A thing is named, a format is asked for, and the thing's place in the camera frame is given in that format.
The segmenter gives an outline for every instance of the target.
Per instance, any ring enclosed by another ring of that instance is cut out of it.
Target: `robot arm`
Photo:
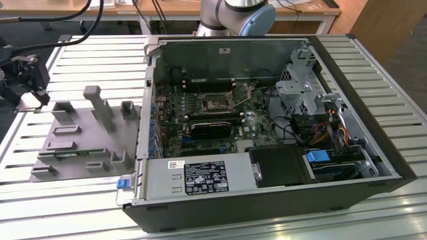
[[[11,104],[13,110],[25,111],[27,103],[21,102],[21,96],[11,88],[20,86],[40,104],[32,109],[39,109],[49,102],[49,95],[45,93],[49,83],[47,66],[40,62],[37,55],[20,56],[13,53],[11,45],[1,45],[5,45],[3,40],[0,41],[0,97]]]
[[[199,37],[263,36],[276,19],[275,7],[267,0],[200,1]]]

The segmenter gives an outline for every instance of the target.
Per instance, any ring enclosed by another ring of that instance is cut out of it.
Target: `motherboard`
[[[155,89],[163,157],[240,153],[278,144],[268,87],[250,79],[191,79]]]

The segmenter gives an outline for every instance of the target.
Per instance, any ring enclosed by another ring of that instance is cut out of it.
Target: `sticker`
[[[136,11],[117,11],[117,14],[136,14]]]
[[[232,52],[231,48],[220,48],[219,49],[219,54],[230,54]]]
[[[184,181],[187,195],[228,192],[224,161],[184,164]]]
[[[168,169],[183,169],[186,161],[168,161],[167,168]]]

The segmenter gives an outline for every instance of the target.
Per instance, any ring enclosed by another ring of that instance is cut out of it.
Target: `barcode sticker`
[[[136,14],[136,11],[117,11],[117,14]]]

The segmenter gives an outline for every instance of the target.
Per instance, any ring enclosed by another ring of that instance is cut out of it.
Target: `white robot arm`
[[[196,35],[263,36],[275,19],[276,10],[268,0],[202,0]]]

